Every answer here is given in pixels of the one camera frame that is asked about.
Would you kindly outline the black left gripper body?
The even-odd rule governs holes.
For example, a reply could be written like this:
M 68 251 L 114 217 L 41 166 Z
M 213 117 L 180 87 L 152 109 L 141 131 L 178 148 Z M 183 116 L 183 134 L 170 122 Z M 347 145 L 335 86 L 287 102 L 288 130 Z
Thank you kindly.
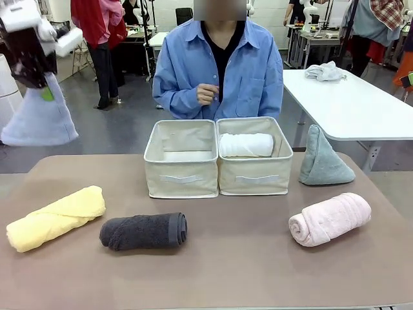
M 43 50 L 34 28 L 7 32 L 1 26 L 1 37 L 16 60 L 11 67 L 12 77 L 28 88 L 45 88 L 45 74 L 57 73 L 55 51 Z

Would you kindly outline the person's right hand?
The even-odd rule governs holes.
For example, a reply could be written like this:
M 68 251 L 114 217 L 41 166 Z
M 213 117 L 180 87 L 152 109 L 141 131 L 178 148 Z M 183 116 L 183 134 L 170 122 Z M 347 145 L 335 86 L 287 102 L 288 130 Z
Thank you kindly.
M 201 106 L 210 105 L 218 97 L 219 87 L 217 85 L 201 83 L 196 88 L 196 98 Z

